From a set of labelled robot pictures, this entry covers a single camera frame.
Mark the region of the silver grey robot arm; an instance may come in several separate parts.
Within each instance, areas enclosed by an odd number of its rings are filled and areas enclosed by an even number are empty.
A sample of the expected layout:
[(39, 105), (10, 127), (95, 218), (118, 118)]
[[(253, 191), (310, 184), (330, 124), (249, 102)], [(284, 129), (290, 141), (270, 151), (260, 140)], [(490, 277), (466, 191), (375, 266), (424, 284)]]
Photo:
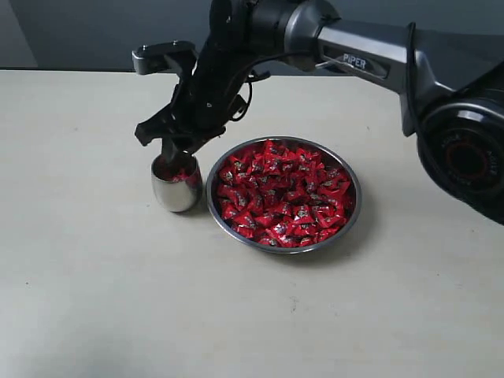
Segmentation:
[(193, 154), (241, 120), (255, 67), (346, 73), (396, 93), (402, 131), (417, 137), (430, 178), (486, 218), (503, 221), (503, 39), (343, 20), (326, 1), (214, 1), (200, 51), (172, 41), (132, 53), (139, 75), (174, 71), (168, 105), (137, 125), (164, 157)]

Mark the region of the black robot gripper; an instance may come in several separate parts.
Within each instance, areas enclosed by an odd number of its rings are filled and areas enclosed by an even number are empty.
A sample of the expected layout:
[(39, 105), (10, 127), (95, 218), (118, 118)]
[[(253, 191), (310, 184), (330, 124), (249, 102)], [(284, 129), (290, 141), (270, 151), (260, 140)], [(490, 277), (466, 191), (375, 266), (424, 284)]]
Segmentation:
[[(161, 139), (167, 163), (193, 156), (224, 130), (251, 69), (285, 57), (284, 34), (295, 1), (213, 1), (209, 35), (186, 87), (135, 128), (142, 146)], [(173, 128), (176, 122), (176, 135)]]

